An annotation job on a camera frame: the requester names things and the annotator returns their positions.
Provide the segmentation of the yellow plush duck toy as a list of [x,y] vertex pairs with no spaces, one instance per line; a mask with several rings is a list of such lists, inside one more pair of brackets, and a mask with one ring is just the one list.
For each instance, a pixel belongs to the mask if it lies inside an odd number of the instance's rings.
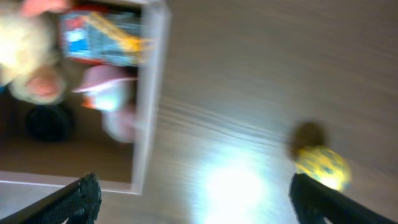
[[68,88],[61,62],[52,18],[25,16],[21,2],[1,1],[1,86],[21,101],[58,104]]

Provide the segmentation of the black round lid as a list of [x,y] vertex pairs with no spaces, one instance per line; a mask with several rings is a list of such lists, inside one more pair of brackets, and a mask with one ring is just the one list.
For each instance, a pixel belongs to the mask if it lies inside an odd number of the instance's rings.
[[66,141],[75,127],[72,111],[65,105],[39,105],[31,108],[24,118],[28,135],[41,142]]

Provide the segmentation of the pink hat duck figure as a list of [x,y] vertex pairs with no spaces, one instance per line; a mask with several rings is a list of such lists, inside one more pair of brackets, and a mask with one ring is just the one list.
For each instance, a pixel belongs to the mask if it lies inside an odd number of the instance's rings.
[[122,144],[132,144],[136,137],[136,80],[124,67],[97,65],[86,69],[79,86],[73,89],[83,95],[82,106],[101,113],[104,132]]

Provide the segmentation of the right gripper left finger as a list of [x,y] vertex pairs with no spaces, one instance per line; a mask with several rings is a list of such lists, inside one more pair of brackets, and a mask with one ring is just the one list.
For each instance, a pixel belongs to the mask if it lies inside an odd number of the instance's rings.
[[1,224],[94,224],[101,203],[98,176],[90,173],[1,219]]

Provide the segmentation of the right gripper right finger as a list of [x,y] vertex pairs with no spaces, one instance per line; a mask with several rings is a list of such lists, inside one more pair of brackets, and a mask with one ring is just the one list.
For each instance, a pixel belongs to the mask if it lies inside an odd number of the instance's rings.
[[300,224],[396,224],[306,174],[292,177],[289,197]]

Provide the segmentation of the red grey toy truck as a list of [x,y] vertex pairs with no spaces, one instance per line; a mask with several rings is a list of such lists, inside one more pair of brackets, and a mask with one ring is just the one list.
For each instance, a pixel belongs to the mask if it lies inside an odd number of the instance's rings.
[[83,5],[62,14],[58,27],[63,55],[83,63],[137,67],[155,45],[142,36],[137,11]]

